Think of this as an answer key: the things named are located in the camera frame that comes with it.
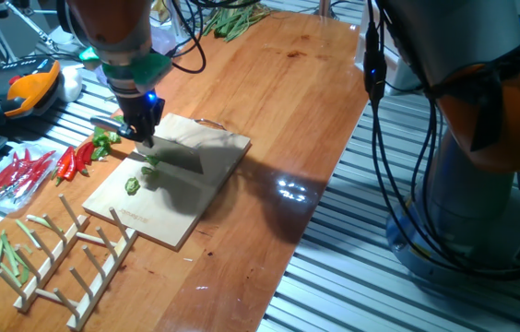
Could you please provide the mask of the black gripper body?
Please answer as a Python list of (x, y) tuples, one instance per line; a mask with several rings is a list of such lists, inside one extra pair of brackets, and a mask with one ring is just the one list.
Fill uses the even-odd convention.
[(123, 112), (124, 122), (133, 127), (138, 135), (153, 135), (160, 123), (165, 100), (154, 90), (132, 97), (116, 97)]

